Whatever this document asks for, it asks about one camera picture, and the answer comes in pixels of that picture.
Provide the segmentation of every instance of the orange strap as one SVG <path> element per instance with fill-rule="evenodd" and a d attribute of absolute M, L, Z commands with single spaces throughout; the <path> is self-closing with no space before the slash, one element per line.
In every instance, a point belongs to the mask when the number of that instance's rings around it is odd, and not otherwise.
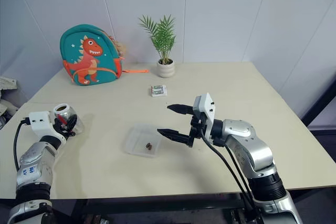
<path fill-rule="evenodd" d="M 123 72 L 125 72 L 125 73 L 149 73 L 149 70 L 148 69 L 139 69 L 139 70 L 124 69 Z"/>
<path fill-rule="evenodd" d="M 75 75 L 77 75 L 79 72 L 88 71 L 88 70 L 103 70 L 103 71 L 114 73 L 114 75 L 117 76 L 116 72 L 114 72 L 113 70 L 108 69 L 108 68 L 83 68 L 83 69 L 79 69 L 79 70 L 77 70 L 76 72 L 73 73 L 73 75 L 71 77 L 72 81 L 74 80 Z"/>

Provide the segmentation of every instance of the small box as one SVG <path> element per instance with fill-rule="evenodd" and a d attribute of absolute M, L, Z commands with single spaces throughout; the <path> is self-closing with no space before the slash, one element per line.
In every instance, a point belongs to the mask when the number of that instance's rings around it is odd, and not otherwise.
<path fill-rule="evenodd" d="M 167 95 L 166 85 L 152 86 L 152 97 L 164 97 Z"/>

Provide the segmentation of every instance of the white pot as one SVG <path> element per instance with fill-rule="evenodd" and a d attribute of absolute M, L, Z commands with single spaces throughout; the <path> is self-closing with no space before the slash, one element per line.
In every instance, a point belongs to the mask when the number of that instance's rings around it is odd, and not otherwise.
<path fill-rule="evenodd" d="M 158 75 L 163 78 L 168 78 L 175 74 L 175 62 L 174 61 L 170 63 L 169 65 L 162 65 L 159 62 L 157 62 L 156 65 L 157 65 Z"/>

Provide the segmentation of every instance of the clear plastic container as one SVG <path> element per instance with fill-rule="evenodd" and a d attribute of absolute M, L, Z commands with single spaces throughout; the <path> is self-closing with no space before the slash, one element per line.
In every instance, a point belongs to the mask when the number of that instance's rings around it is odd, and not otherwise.
<path fill-rule="evenodd" d="M 156 127 L 151 124 L 136 124 L 132 128 L 125 144 L 125 151 L 132 155 L 143 157 L 156 157 L 160 142 L 163 136 L 157 132 Z M 152 148 L 149 150 L 146 145 L 150 143 Z"/>

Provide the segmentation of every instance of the potted plant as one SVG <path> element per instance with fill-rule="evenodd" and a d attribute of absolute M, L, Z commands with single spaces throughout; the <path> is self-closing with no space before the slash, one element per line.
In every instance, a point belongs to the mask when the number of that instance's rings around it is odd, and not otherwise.
<path fill-rule="evenodd" d="M 159 76 L 164 78 L 173 76 L 175 74 L 175 62 L 169 58 L 169 55 L 176 37 L 174 35 L 175 18 L 172 18 L 171 15 L 168 18 L 163 16 L 163 19 L 156 23 L 151 17 L 142 15 L 139 20 L 139 25 L 150 34 L 153 46 L 160 55 L 160 60 L 157 62 Z"/>

